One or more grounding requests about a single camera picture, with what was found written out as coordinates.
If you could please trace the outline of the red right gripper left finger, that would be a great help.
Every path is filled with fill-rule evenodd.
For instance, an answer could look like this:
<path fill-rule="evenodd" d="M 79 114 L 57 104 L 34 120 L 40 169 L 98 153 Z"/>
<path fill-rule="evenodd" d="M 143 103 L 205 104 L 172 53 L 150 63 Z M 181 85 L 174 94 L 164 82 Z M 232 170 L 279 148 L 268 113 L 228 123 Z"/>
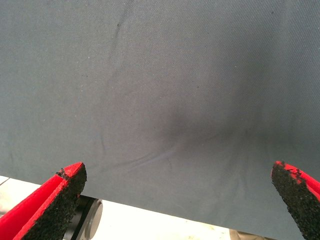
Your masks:
<path fill-rule="evenodd" d="M 2 240 L 61 240 L 87 181 L 77 162 L 62 168 L 0 219 Z"/>

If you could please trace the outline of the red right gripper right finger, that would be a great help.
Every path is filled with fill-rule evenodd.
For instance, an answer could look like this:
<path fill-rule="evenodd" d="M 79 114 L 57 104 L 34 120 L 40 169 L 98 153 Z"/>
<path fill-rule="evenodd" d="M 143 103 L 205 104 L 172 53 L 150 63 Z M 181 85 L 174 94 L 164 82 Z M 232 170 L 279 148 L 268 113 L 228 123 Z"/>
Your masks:
<path fill-rule="evenodd" d="M 306 240 L 320 238 L 320 182 L 284 161 L 272 166 L 271 181 Z"/>

